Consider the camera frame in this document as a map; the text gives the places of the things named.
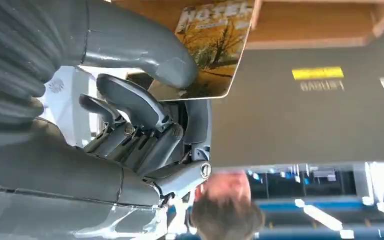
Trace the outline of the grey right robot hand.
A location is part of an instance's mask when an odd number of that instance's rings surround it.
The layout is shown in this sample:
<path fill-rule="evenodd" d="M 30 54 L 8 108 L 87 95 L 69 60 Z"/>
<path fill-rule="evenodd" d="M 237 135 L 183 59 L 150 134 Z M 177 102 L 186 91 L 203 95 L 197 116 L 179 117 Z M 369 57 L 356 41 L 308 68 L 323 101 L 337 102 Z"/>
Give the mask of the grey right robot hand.
<path fill-rule="evenodd" d="M 102 0 L 0 0 L 0 240 L 156 240 L 168 203 L 211 174 L 201 150 L 211 105 L 186 104 L 176 122 L 140 85 L 106 73 L 102 99 L 79 104 L 105 128 L 85 147 L 67 144 L 42 118 L 40 97 L 62 66 L 138 68 L 184 89 L 198 75 L 187 48 L 164 25 Z"/>

